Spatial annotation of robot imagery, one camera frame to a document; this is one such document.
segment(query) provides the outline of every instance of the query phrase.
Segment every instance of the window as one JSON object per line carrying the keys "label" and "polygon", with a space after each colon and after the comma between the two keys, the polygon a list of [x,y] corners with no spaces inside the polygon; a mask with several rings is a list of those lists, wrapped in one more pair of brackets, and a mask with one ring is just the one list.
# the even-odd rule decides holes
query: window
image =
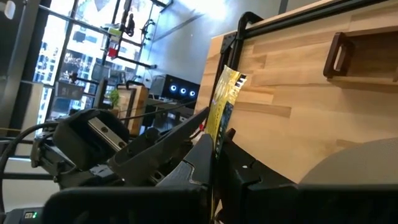
{"label": "window", "polygon": [[[116,22],[120,22],[122,19],[125,2],[126,0],[120,1],[118,14],[116,16]],[[148,0],[135,0],[131,3],[130,12],[134,14],[134,22],[136,27],[134,29],[134,35],[132,37],[129,37],[127,34],[124,34],[123,35],[124,38],[137,43],[141,43],[140,29],[143,28],[145,23],[147,22],[150,15],[151,7],[152,3]]]}
{"label": "window", "polygon": [[49,95],[51,95],[52,89],[51,88],[43,88],[42,92],[42,100],[40,101],[40,109],[39,109],[39,116],[37,118],[37,123],[44,123],[45,115],[47,113],[47,109],[49,108]]}
{"label": "window", "polygon": [[79,0],[76,19],[96,27],[109,24],[115,5],[116,0]]}
{"label": "window", "polygon": [[[118,0],[78,0],[78,8],[76,10],[75,19],[87,22],[93,26],[101,27],[111,23],[115,5]],[[52,0],[50,9],[69,16],[72,11],[74,0]],[[121,0],[116,23],[121,21],[122,11],[125,0]],[[149,17],[152,3],[148,0],[134,0],[131,6],[131,12],[134,13],[134,22],[136,23],[135,34],[133,38],[124,38],[141,42],[141,31],[144,23]],[[54,82],[69,82],[68,76],[76,72],[79,77],[87,80],[92,79],[94,64],[101,63],[103,51],[101,50],[104,35],[89,28],[81,27],[73,24],[70,41],[67,45],[65,55],[61,54],[61,49],[65,43],[65,32],[68,27],[68,21],[48,16],[46,28],[44,30],[42,45],[37,64],[35,68],[34,81],[46,82],[53,85]],[[131,44],[122,43],[120,54],[123,57],[136,59],[139,47]],[[136,65],[125,62],[120,59],[111,60],[107,58],[105,64],[113,70],[124,70],[126,73],[133,74]],[[59,79],[54,78],[55,74],[59,75]],[[85,87],[85,92],[95,94],[97,86],[86,82],[77,82],[77,85]],[[114,87],[107,87],[109,93]],[[54,97],[51,88],[44,88],[42,93],[42,101],[40,102],[40,111],[38,121],[44,120],[47,110],[50,108],[50,97]],[[58,118],[69,113],[69,110],[85,109],[93,106],[94,98],[84,96],[81,100],[69,100],[63,98],[53,99],[53,108],[51,108],[50,118]]]}
{"label": "window", "polygon": [[43,100],[46,100],[48,95],[49,95],[49,89],[48,88],[44,88]]}
{"label": "window", "polygon": [[86,40],[94,44],[97,43],[97,38],[93,36],[86,36]]}
{"label": "window", "polygon": [[73,6],[73,0],[52,0],[50,9],[54,12],[69,16]]}
{"label": "window", "polygon": [[127,52],[127,48],[125,48],[125,47],[120,47],[120,50],[119,50],[120,52],[122,52],[122,53],[126,53]]}

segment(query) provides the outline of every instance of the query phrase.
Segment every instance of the blue led light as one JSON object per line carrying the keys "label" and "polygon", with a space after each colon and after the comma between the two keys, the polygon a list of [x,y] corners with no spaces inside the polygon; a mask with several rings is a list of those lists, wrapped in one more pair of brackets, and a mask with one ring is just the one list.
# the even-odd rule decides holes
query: blue led light
{"label": "blue led light", "polygon": [[176,86],[176,85],[171,85],[171,86],[170,86],[170,91],[171,91],[171,92],[177,91],[177,86]]}

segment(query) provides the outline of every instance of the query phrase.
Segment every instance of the wooden panel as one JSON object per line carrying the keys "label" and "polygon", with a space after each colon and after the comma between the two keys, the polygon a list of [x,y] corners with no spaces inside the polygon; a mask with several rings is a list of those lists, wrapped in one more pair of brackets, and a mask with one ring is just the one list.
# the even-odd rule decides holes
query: wooden panel
{"label": "wooden panel", "polygon": [[[134,102],[129,107],[131,91],[127,90],[125,86],[119,87],[119,117],[125,118],[128,116],[137,116],[145,113],[146,108],[146,99],[148,99],[148,89],[144,86],[132,86],[131,88],[136,90],[136,94],[134,96]],[[127,114],[127,110],[132,109],[130,114]],[[141,124],[143,118],[132,119],[129,121],[128,129],[130,130],[130,134],[137,136],[140,134]]]}
{"label": "wooden panel", "polygon": [[[335,32],[386,26],[398,26],[396,0],[245,41],[239,70],[248,81],[229,126],[237,130],[235,142],[298,182],[334,152],[398,136],[398,93],[374,91],[387,88],[370,85],[365,90],[340,88],[323,76]],[[210,100],[221,41],[212,40],[196,110]]]}

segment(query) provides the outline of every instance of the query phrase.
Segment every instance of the black plastic bracket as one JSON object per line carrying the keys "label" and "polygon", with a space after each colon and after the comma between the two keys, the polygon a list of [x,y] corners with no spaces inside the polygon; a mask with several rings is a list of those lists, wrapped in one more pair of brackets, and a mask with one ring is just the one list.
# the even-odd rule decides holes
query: black plastic bracket
{"label": "black plastic bracket", "polygon": [[236,33],[236,40],[233,45],[233,51],[231,60],[228,66],[233,70],[238,69],[239,60],[241,59],[241,53],[243,48],[243,42],[246,39],[246,26],[262,21],[263,18],[259,17],[253,12],[245,12],[238,22],[238,31]]}
{"label": "black plastic bracket", "polygon": [[224,35],[223,43],[221,44],[220,54],[224,54],[228,48],[232,46],[235,41],[236,32]]}

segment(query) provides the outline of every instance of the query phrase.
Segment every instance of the black metal frame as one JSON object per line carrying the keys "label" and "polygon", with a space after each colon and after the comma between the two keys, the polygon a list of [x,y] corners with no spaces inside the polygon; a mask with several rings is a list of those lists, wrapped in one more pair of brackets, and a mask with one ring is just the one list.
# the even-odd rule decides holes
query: black metal frame
{"label": "black metal frame", "polygon": [[[227,65],[234,70],[238,69],[244,40],[257,37],[259,35],[266,34],[269,32],[274,32],[288,27],[297,26],[307,22],[312,22],[318,19],[323,19],[329,16],[334,16],[340,13],[370,6],[372,4],[384,1],[387,0],[336,1],[327,4],[325,6],[310,9],[308,11],[303,11],[296,15],[286,17],[284,19],[280,19],[266,24],[261,24],[248,29],[246,29],[247,23],[256,22],[258,21],[258,18],[256,18],[255,14],[254,15],[250,15],[248,13],[243,14],[242,18],[239,20],[238,23],[238,31],[224,36],[223,44],[220,50],[221,57],[218,62],[218,68],[215,76],[215,81],[213,84],[213,90],[211,92],[209,105],[211,103],[211,100],[213,99],[215,88],[218,83],[218,80],[220,79],[221,72],[223,71],[224,66]],[[233,43],[231,44],[231,36],[234,35],[236,37],[234,38]]]}
{"label": "black metal frame", "polygon": [[27,60],[30,41],[34,33],[40,1],[26,1],[23,9],[18,35],[7,70],[6,86],[0,102],[0,127],[10,127],[13,109],[20,90],[20,82]]}

